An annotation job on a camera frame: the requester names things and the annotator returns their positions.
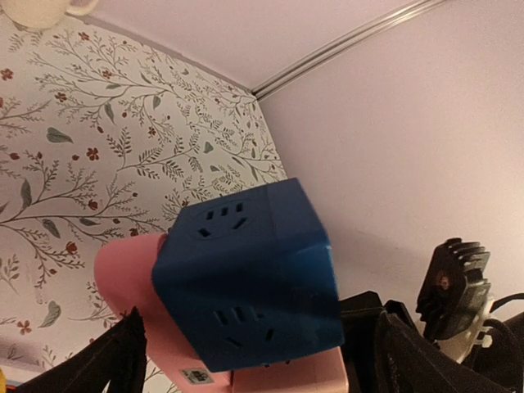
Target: red flower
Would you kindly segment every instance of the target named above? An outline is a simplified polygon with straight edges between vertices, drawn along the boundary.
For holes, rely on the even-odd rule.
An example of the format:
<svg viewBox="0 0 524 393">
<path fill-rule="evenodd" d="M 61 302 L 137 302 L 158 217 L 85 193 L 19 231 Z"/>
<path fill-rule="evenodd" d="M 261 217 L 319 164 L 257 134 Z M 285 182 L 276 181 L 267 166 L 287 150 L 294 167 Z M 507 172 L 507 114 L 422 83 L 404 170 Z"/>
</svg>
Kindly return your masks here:
<svg viewBox="0 0 524 393">
<path fill-rule="evenodd" d="M 88 202 L 89 209 L 96 210 L 98 209 L 98 202 L 94 201 L 93 199 L 90 199 Z"/>
<path fill-rule="evenodd" d="M 71 255 L 74 255 L 76 254 L 78 248 L 76 247 L 75 242 L 67 242 L 67 244 L 65 245 L 65 250 L 69 252 Z"/>
<path fill-rule="evenodd" d="M 86 153 L 86 156 L 89 157 L 91 161 L 98 160 L 100 157 L 98 156 L 98 149 L 97 148 L 89 148 L 88 152 Z"/>
<path fill-rule="evenodd" d="M 16 324 L 17 327 L 20 328 L 20 334 L 24 336 L 26 333 L 31 333 L 33 330 L 29 327 L 29 321 L 25 321 L 22 323 L 22 321 L 18 321 Z"/>
<path fill-rule="evenodd" d="M 67 100 L 67 96 L 64 93 L 55 94 L 55 98 L 60 102 L 64 102 Z"/>
<path fill-rule="evenodd" d="M 13 79 L 14 72 L 6 68 L 0 71 L 0 75 L 2 76 L 2 80 Z"/>
</svg>

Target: blue box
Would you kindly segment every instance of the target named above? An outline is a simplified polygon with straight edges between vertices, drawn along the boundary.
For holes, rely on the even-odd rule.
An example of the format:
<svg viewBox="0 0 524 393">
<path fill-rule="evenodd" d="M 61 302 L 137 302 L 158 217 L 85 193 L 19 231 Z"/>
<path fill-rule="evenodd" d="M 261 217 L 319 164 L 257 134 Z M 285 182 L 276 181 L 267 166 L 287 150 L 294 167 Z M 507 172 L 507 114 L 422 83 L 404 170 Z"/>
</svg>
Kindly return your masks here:
<svg viewBox="0 0 524 393">
<path fill-rule="evenodd" d="M 296 179 L 182 209 L 152 281 L 214 373 L 344 341 L 328 235 Z"/>
</svg>

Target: white panel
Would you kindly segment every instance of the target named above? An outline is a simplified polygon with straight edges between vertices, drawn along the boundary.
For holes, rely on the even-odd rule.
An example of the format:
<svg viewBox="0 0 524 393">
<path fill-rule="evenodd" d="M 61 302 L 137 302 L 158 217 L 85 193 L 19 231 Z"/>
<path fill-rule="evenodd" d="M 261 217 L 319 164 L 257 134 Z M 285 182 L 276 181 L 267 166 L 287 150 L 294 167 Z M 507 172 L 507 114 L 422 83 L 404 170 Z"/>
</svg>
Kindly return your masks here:
<svg viewBox="0 0 524 393">
<path fill-rule="evenodd" d="M 492 251 L 497 295 L 524 289 L 522 20 L 521 1 L 450 2 L 263 101 L 343 296 L 413 309 L 433 248 L 455 236 Z"/>
<path fill-rule="evenodd" d="M 406 0 L 102 0 L 96 18 L 253 88 Z"/>
</svg>

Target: pink object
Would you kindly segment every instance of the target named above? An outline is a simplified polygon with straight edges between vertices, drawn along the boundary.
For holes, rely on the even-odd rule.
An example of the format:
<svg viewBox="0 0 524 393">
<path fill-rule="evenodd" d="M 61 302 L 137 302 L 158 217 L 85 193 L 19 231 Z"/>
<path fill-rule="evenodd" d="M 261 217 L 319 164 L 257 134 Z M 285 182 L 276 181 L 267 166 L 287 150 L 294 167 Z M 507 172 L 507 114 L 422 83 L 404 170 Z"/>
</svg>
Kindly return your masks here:
<svg viewBox="0 0 524 393">
<path fill-rule="evenodd" d="M 95 259 L 98 290 L 115 314 L 137 306 L 146 328 L 147 354 L 185 393 L 347 393 L 340 348 L 289 364 L 210 373 L 169 316 L 151 282 L 151 271 L 167 235 L 113 241 Z"/>
</svg>

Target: black cable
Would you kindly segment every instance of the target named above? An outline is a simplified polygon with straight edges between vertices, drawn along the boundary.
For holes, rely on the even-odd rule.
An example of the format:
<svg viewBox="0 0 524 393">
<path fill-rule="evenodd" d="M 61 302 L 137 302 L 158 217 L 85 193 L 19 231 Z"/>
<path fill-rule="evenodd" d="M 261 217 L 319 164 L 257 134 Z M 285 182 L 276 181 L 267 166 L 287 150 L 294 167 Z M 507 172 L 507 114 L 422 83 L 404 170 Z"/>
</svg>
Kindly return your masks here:
<svg viewBox="0 0 524 393">
<path fill-rule="evenodd" d="M 499 321 L 498 319 L 487 319 L 484 322 L 484 326 L 498 330 L 500 334 L 508 340 L 509 351 L 511 352 L 515 363 L 519 364 L 521 369 L 524 369 L 524 357 L 522 356 L 521 346 L 511 329 L 504 322 Z M 514 388 L 519 392 L 524 390 L 522 379 L 520 386 L 514 386 Z"/>
<path fill-rule="evenodd" d="M 524 300 L 524 293 L 516 293 L 514 295 L 510 295 L 510 296 L 503 297 L 502 299 L 498 299 L 491 306 L 490 312 L 491 313 L 494 312 L 496 309 L 499 309 L 506 303 L 509 303 L 510 301 L 513 301 L 513 300 Z"/>
</svg>

